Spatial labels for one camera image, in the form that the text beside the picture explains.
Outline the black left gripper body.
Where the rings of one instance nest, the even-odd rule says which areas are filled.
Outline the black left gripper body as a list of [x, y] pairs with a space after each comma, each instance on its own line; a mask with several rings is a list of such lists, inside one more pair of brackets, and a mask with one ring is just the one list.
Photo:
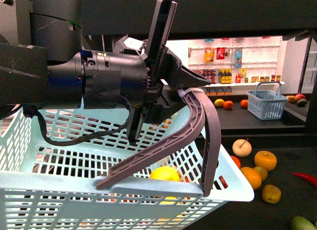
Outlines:
[[132, 110], [132, 121], [126, 134], [131, 143], [139, 138], [144, 123], [159, 124], [183, 105], [177, 96], [179, 89], [203, 87], [210, 81], [182, 65], [167, 46], [167, 38], [177, 9], [173, 0], [156, 0], [149, 37], [133, 48], [133, 39], [124, 36], [115, 43], [113, 51], [139, 56], [146, 69], [142, 81], [146, 87], [143, 103]]

